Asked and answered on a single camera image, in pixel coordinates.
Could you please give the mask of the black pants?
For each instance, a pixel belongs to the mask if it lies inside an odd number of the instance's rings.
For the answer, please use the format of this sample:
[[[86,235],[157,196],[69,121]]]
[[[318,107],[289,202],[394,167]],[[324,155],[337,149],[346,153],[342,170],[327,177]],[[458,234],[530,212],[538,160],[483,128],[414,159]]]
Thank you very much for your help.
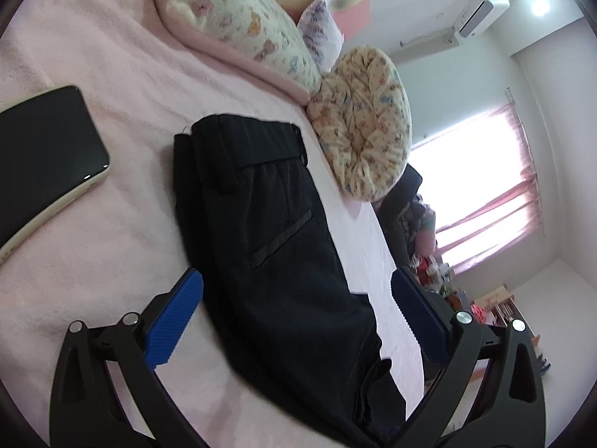
[[[369,299],[344,275],[294,124],[216,114],[173,143],[175,212],[233,370],[350,447],[387,447],[406,403]]]

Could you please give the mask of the pink white bookshelf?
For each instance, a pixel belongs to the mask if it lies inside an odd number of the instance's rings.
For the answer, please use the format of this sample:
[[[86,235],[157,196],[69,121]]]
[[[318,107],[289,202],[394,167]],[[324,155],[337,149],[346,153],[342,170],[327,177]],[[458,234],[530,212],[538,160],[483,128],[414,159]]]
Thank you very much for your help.
[[[520,311],[515,302],[515,295],[505,285],[500,285],[490,292],[475,298],[472,301],[472,313],[479,323],[485,325],[506,327],[512,321],[523,321],[529,335],[531,335],[531,342],[537,357],[540,374],[544,375],[550,370],[551,364],[538,346],[540,336],[533,333],[529,322],[526,321],[522,311]]]

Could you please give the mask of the pink curtain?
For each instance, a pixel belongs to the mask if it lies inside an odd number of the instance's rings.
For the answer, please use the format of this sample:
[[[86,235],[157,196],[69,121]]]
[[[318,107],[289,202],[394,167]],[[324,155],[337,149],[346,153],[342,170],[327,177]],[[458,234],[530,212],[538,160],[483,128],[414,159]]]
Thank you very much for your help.
[[[543,224],[538,176],[513,103],[472,118],[437,151],[439,253],[462,274]]]

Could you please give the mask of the dark clothes pile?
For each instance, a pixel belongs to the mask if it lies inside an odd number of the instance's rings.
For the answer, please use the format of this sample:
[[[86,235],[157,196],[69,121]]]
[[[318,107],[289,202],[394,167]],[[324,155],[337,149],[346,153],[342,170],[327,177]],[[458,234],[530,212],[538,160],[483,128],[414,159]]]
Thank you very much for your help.
[[[422,183],[423,177],[408,165],[391,191],[373,204],[398,267],[409,267],[415,256],[429,258],[436,251],[436,214],[418,193]]]

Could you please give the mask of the rolled floral quilt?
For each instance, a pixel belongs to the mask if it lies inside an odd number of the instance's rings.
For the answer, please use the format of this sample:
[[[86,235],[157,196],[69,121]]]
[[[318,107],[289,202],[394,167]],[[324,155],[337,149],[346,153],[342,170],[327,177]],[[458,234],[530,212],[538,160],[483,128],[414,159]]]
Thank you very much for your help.
[[[406,170],[412,115],[395,64],[380,49],[359,46],[322,77],[307,117],[341,190],[374,202]]]

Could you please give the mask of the pink fleece bed blanket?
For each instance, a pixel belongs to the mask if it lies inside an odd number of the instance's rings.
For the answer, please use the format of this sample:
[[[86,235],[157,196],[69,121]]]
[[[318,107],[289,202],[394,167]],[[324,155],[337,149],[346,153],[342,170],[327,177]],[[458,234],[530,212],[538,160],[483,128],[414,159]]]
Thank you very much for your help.
[[[374,309],[381,353],[412,411],[421,353],[392,298],[395,268],[372,208],[342,195],[304,110],[284,93],[179,44],[154,0],[24,0],[1,40],[1,103],[78,86],[110,155],[107,179],[55,215],[1,267],[1,377],[42,437],[71,321],[116,323],[187,266],[174,212],[172,144],[216,113],[296,124],[349,288]]]

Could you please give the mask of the white air conditioner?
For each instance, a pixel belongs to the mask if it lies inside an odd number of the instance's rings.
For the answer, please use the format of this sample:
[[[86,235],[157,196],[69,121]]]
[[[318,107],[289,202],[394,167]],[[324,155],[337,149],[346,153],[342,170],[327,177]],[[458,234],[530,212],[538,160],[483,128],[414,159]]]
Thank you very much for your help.
[[[450,27],[400,41],[400,50],[411,51],[426,44],[458,47],[468,38],[485,32],[509,7],[509,0],[469,0]]]

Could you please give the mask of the purple floral small pillow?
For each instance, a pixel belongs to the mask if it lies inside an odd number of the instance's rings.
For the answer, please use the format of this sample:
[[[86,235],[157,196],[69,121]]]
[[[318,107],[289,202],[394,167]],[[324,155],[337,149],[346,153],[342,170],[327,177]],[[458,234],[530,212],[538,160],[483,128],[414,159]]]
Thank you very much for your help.
[[[320,72],[329,73],[341,54],[344,37],[326,1],[314,0],[307,6],[297,28]]]

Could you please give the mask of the long bear print pillow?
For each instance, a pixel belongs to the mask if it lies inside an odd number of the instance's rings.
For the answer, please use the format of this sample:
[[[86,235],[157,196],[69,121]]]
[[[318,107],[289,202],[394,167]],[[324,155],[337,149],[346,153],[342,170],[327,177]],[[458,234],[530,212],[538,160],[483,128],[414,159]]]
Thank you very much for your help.
[[[297,25],[276,0],[155,0],[173,37],[265,81],[305,106],[321,74]]]

